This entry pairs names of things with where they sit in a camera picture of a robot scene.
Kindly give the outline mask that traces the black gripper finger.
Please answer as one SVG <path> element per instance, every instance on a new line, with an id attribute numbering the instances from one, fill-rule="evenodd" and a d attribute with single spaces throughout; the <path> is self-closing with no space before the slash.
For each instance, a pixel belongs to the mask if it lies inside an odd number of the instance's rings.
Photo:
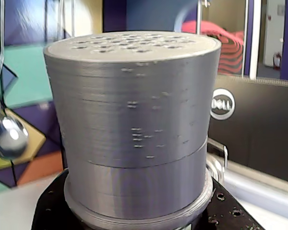
<path id="1" fill-rule="evenodd" d="M 201 218 L 203 230 L 263 230 L 242 205 L 221 185 L 214 186 L 214 195 Z"/>
<path id="2" fill-rule="evenodd" d="M 55 179 L 37 201 L 32 221 L 33 230 L 84 230 L 65 202 L 63 178 Z"/>

